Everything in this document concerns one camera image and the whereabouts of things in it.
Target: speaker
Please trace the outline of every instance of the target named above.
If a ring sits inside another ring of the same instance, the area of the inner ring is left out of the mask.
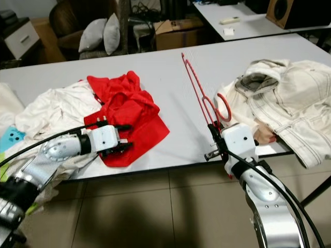
[[[331,0],[270,0],[266,17],[285,29],[329,25]]]
[[[245,5],[256,14],[267,13],[270,0],[246,0]]]

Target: red hook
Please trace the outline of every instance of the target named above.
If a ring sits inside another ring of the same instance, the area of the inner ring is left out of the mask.
[[[207,111],[208,117],[209,117],[210,121],[212,122],[212,124],[213,124],[215,127],[218,127],[218,128],[220,129],[221,125],[220,125],[219,118],[221,118],[221,119],[222,119],[223,121],[225,121],[225,122],[229,122],[229,121],[231,120],[231,118],[232,118],[231,110],[230,110],[230,106],[229,106],[228,102],[226,101],[225,97],[224,97],[222,94],[217,93],[217,96],[218,96],[219,98],[222,99],[222,101],[224,102],[225,107],[226,107],[226,109],[227,109],[227,111],[228,111],[228,117],[225,118],[224,116],[221,115],[221,113],[218,111],[218,109],[215,108],[215,106],[213,105],[213,103],[212,103],[212,101],[210,100],[210,98],[209,98],[208,96],[206,96],[206,94],[205,94],[205,92],[203,91],[202,86],[201,86],[201,84],[200,84],[200,82],[199,82],[199,79],[198,79],[198,77],[197,77],[197,75],[196,75],[196,73],[195,73],[195,71],[194,71],[194,69],[193,69],[193,67],[192,67],[192,65],[191,65],[191,63],[190,63],[190,61],[187,60],[187,59],[185,59],[185,56],[184,56],[183,53],[182,53],[182,59],[183,59],[183,62],[184,62],[185,68],[186,68],[187,73],[188,73],[188,76],[189,76],[189,78],[190,78],[190,80],[191,80],[191,83],[192,83],[192,86],[193,86],[193,89],[194,89],[195,95],[197,96],[197,99],[198,99],[198,102],[199,102],[200,108],[201,108],[201,110],[202,110],[203,116],[205,117],[205,120],[206,120],[207,124],[209,124],[209,122],[208,122],[208,119],[207,119],[207,115],[206,115],[206,113],[205,113],[205,111],[204,111],[204,109],[203,109],[203,107],[202,107],[202,103],[203,103],[203,105],[204,105],[204,107],[205,107],[205,110]],[[200,100],[200,98],[199,98],[199,95],[198,95],[197,89],[196,89],[196,87],[195,87],[195,85],[194,85],[194,82],[193,82],[192,76],[191,76],[191,74],[190,74],[188,68],[190,68],[190,70],[191,70],[191,72],[193,73],[193,76],[194,76],[194,78],[195,78],[195,80],[196,80],[196,82],[197,82],[197,84],[198,84],[198,87],[200,88],[200,91],[201,91],[201,94],[202,94],[202,98],[201,98],[202,103],[201,103],[201,100]],[[210,114],[210,112],[209,112],[209,109],[207,108],[207,105],[206,105],[206,102],[205,102],[205,101],[207,101],[207,102],[210,104],[210,106],[212,107],[212,109],[213,109],[213,111],[214,111],[214,113],[215,113],[216,119],[217,119],[217,125],[215,125],[215,122],[213,121],[213,118],[212,118],[212,116],[211,116],[211,114]]]

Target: wooden speaker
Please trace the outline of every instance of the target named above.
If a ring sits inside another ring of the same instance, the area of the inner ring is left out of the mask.
[[[329,25],[331,0],[270,0],[266,17],[285,29]]]

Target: drawer handle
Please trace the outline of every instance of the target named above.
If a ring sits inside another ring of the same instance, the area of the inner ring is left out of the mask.
[[[24,36],[24,37],[20,40],[20,42],[23,43],[23,42],[26,41],[29,37],[30,37],[30,35],[26,35],[26,36]]]

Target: white table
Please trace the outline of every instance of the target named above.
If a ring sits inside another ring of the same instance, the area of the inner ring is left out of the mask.
[[[69,61],[0,71],[24,104],[49,88],[70,85],[88,75],[117,77],[133,70],[160,107],[160,116],[170,134],[127,168],[109,168],[99,159],[73,179],[169,168],[204,162],[212,137],[195,98],[180,53],[191,60],[207,95],[213,97],[245,71],[256,59],[293,61],[310,59],[331,66],[331,56],[297,34],[217,43],[192,48],[143,54]],[[258,147],[259,155],[274,156],[289,150],[273,143]]]
[[[265,14],[255,14],[243,3],[225,6],[217,4],[200,5],[199,3],[194,3],[194,5],[224,41],[290,33],[290,30],[282,29],[269,21]],[[222,19],[232,17],[239,17],[240,22],[226,25],[219,24]],[[225,35],[225,28],[233,28],[234,35]]]

